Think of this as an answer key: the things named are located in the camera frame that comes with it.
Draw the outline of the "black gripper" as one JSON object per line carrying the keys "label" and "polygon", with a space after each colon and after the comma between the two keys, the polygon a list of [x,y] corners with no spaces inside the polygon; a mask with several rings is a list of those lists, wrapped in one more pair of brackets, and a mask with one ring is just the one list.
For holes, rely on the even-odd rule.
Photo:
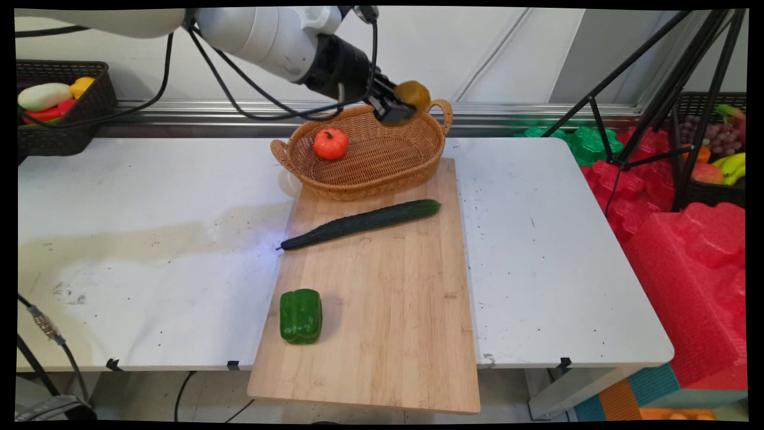
{"label": "black gripper", "polygon": [[[336,35],[318,35],[316,54],[300,84],[333,100],[367,101],[374,118],[384,126],[402,126],[417,114],[415,106],[395,93],[396,84],[376,68],[365,52]],[[344,96],[339,95],[342,85]]]}

